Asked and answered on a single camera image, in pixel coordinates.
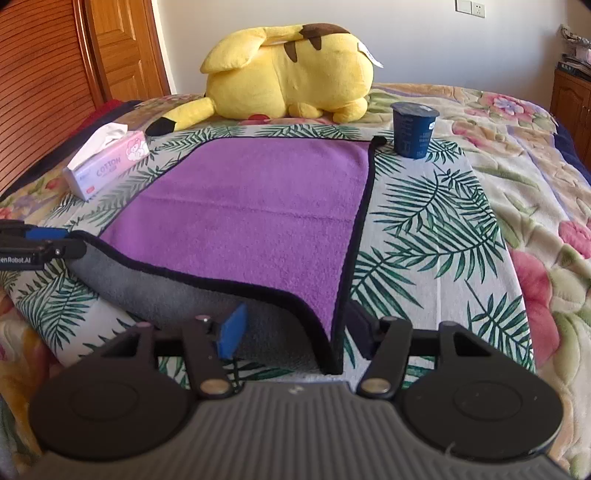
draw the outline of pikachu plush toy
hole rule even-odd
[[[150,136],[186,129],[214,114],[248,119],[261,114],[318,118],[336,123],[366,112],[365,96],[382,67],[347,30],[331,24],[240,30],[218,43],[201,65],[206,96],[181,105],[146,130]]]

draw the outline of plush toy tag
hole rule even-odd
[[[367,47],[366,47],[366,46],[365,46],[365,45],[364,45],[362,42],[359,42],[359,43],[357,44],[357,49],[358,49],[358,50],[359,50],[361,53],[365,53],[365,56],[366,56],[367,58],[369,58],[369,61],[370,61],[371,63],[373,63],[374,65],[376,65],[376,67],[379,67],[379,68],[381,68],[381,69],[383,69],[383,68],[384,68],[384,65],[382,65],[380,62],[378,62],[378,61],[377,61],[377,60],[374,58],[374,56],[373,56],[373,55],[372,55],[372,54],[369,52],[368,48],[367,48]]]

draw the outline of tissue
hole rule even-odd
[[[128,131],[123,124],[106,124],[74,155],[63,176],[72,193],[89,200],[149,153],[142,131]]]

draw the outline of circular pad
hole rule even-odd
[[[44,385],[31,403],[31,427],[43,448],[79,460],[116,460],[152,450],[182,426],[190,396],[174,380],[134,359],[79,365]]]
[[[475,420],[510,419],[521,409],[521,396],[506,385],[474,382],[457,389],[453,396],[456,408]]]
[[[405,392],[402,410],[423,439],[484,462],[525,457],[554,440],[563,412],[550,386],[509,362],[465,365],[435,370]]]

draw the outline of metal screw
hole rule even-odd
[[[361,389],[375,395],[388,393],[391,388],[390,382],[384,378],[368,378],[361,383]]]
[[[199,388],[203,393],[207,395],[224,395],[230,390],[230,383],[221,378],[210,378],[205,380],[199,385]]]

